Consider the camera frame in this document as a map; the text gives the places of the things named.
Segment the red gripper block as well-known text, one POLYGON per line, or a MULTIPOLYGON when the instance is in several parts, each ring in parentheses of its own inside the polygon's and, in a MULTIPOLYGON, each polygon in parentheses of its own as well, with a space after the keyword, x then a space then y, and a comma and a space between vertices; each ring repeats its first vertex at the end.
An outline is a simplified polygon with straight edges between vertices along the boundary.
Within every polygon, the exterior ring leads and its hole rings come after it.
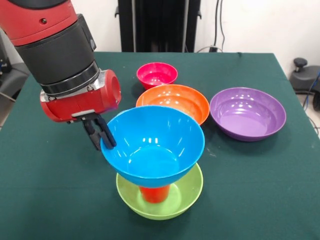
POLYGON ((121 101, 121 86, 114 71, 103 70, 98 78, 89 85, 74 93, 53 100, 40 91, 40 105, 44 113, 54 122, 74 122, 78 117, 90 113, 98 114, 95 119, 82 117, 83 127, 97 151, 101 150, 100 138, 105 146, 112 150, 117 143, 106 121, 100 115, 118 108, 121 101))

